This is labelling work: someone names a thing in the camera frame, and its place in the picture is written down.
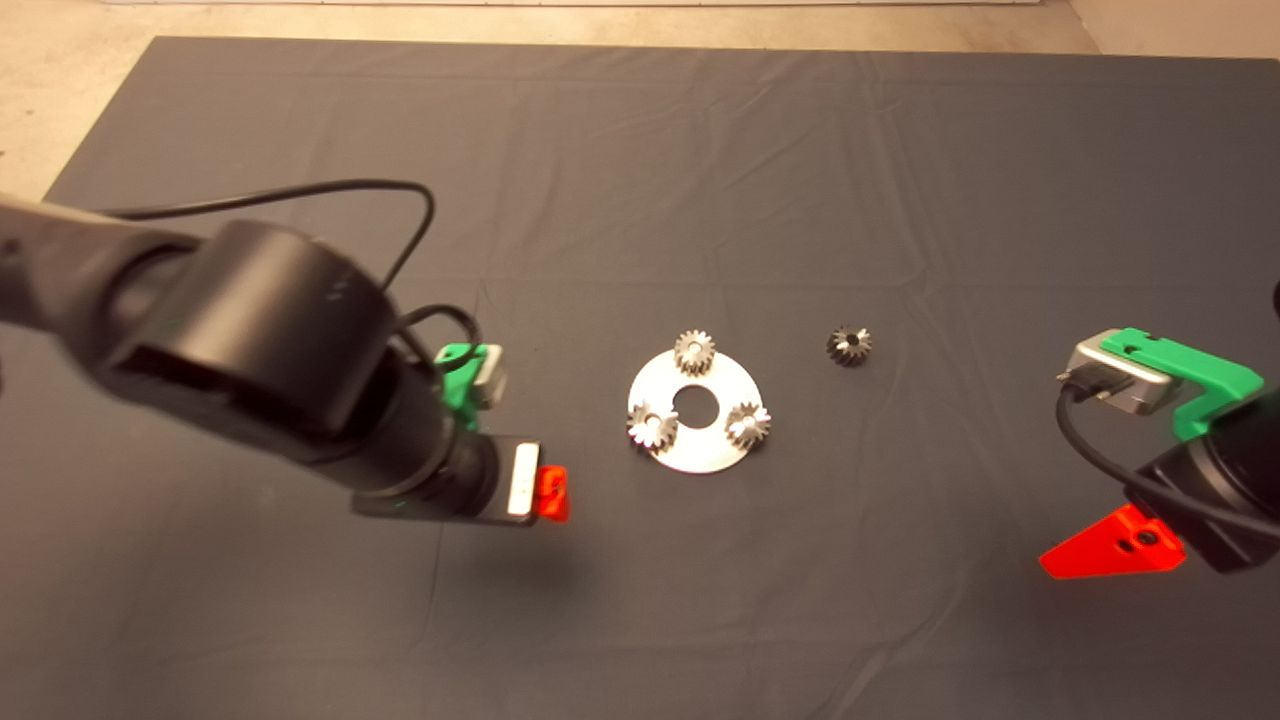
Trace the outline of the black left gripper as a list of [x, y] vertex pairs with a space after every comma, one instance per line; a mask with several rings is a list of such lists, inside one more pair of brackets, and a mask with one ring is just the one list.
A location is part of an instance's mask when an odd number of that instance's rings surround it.
[[352, 512], [375, 519], [530, 527], [567, 523], [567, 469], [540, 466], [541, 445], [517, 436], [460, 436], [445, 461], [398, 495], [355, 495]]

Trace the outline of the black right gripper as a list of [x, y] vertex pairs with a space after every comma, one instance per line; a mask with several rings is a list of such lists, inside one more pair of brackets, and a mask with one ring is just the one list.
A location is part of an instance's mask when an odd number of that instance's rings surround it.
[[[1251, 515], [1251, 433], [1211, 430], [1180, 443], [1138, 470], [1180, 496]], [[1125, 503], [1039, 556], [1056, 580], [1167, 573], [1193, 550], [1215, 571], [1251, 568], [1251, 534], [1128, 489]]]

